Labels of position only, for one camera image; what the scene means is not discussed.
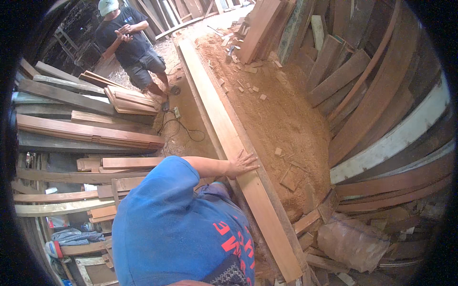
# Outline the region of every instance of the gray shorts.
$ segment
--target gray shorts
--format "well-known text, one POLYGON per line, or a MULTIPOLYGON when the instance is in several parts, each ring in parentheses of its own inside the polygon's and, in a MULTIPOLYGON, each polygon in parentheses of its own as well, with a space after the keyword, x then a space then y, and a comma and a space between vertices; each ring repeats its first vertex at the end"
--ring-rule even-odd
POLYGON ((155 74, 164 72, 165 61, 164 58, 158 55, 153 48, 150 48, 136 64, 131 65, 124 70, 129 75, 131 83, 143 90, 148 87, 152 81, 148 71, 155 74))

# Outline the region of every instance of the patterned fabric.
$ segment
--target patterned fabric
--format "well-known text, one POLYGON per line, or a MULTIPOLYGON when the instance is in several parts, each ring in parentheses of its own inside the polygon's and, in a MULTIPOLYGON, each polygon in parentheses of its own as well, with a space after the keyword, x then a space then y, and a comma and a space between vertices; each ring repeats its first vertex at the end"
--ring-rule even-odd
POLYGON ((215 286, 248 286, 237 255, 230 255, 202 282, 215 286))

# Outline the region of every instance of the workshop floor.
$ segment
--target workshop floor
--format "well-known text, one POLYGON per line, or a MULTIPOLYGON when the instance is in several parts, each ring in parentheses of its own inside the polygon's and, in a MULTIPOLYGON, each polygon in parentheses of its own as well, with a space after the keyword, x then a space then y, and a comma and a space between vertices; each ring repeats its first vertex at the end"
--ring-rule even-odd
MULTIPOLYGON (((225 81, 223 86, 229 90, 227 96, 276 187, 288 217, 295 222, 303 214, 306 199, 303 187, 306 183, 311 183, 315 189, 314 207, 324 199, 330 188, 327 163, 329 131, 324 118, 305 100, 301 84, 306 81, 306 76, 296 65, 278 68, 272 62, 277 59, 275 53, 263 62, 263 67, 258 68, 256 74, 239 71, 235 63, 225 63, 226 47, 221 46, 222 39, 207 25, 218 29, 222 34, 228 34, 230 31, 227 28, 231 26, 231 22, 245 16, 252 7, 251 5, 212 16, 180 30, 179 33, 195 42, 204 59, 210 60, 215 76, 225 81), (244 85, 250 83, 251 86, 258 87, 259 92, 250 93, 245 88, 245 92, 241 93, 237 80, 244 85), (267 96, 265 101, 259 99, 261 94, 267 96), (283 150, 281 156, 274 155, 277 147, 283 150), (291 162, 303 165, 306 170, 294 192, 280 184, 291 162)), ((170 108, 178 107, 181 115, 179 120, 188 130, 204 131, 205 127, 193 95, 184 72, 180 69, 172 39, 158 42, 154 48, 165 59, 170 82, 179 85, 182 90, 179 96, 170 98, 170 108)), ((119 65, 109 66, 114 69, 108 76, 110 80, 135 89, 119 65)), ((160 82, 155 75, 153 79, 156 83, 160 82)), ((174 119, 174 114, 159 113, 154 124, 157 131, 161 129, 163 118, 167 122, 174 119)), ((190 131, 188 135, 176 121, 168 122, 161 135, 166 139, 166 145, 161 151, 165 156, 216 158, 208 136, 202 140, 203 133, 199 131, 190 131)))

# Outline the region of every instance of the blue cloth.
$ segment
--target blue cloth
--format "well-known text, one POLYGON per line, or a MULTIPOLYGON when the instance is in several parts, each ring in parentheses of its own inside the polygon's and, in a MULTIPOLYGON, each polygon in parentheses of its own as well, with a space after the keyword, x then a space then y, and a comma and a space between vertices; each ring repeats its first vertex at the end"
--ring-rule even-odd
POLYGON ((122 286, 201 281, 238 257, 254 285, 254 243, 243 212, 210 185, 195 195, 199 174, 184 159, 165 158, 121 201, 112 228, 122 286))

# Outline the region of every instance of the black t-shirt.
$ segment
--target black t-shirt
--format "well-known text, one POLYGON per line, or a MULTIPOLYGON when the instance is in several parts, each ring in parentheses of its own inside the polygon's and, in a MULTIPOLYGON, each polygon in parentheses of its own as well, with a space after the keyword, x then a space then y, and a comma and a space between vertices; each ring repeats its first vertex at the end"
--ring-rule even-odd
MULTIPOLYGON (((100 23, 95 31, 96 42, 101 48, 108 49, 116 40, 115 30, 125 24, 135 25, 146 19, 145 15, 131 7, 121 8, 121 13, 115 19, 100 23)), ((123 41, 115 51, 116 58, 124 68, 135 64, 151 47, 141 32, 134 32, 130 36, 133 36, 133 40, 129 43, 123 41)))

